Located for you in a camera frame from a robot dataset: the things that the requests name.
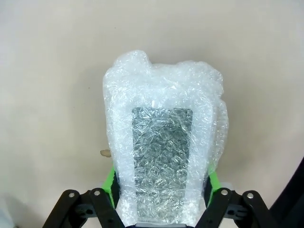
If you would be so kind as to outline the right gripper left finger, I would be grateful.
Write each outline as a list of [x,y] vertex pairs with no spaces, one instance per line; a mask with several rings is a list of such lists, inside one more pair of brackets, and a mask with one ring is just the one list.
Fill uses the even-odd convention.
[[81,228],[89,218],[98,218],[102,228],[125,228],[116,211],[119,191],[114,168],[101,188],[83,194],[64,191],[46,220],[46,228]]

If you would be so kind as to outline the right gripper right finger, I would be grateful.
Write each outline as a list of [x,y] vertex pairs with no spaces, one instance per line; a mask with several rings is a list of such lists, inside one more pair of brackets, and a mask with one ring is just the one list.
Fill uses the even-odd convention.
[[215,172],[207,177],[204,192],[206,210],[194,228],[219,228],[231,219],[238,228],[276,228],[276,221],[257,191],[238,194],[222,187]]

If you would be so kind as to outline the bubble-wrapped clock grey display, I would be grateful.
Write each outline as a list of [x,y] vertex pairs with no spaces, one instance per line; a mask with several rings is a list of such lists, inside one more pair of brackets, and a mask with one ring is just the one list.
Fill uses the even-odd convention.
[[195,226],[228,134],[222,74],[205,62],[153,64],[136,50],[103,78],[117,213],[137,223]]

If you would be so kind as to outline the person in black jacket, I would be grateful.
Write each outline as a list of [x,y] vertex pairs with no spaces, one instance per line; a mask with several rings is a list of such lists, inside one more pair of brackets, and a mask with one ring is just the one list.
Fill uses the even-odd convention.
[[279,228],[304,228],[304,158],[270,212]]

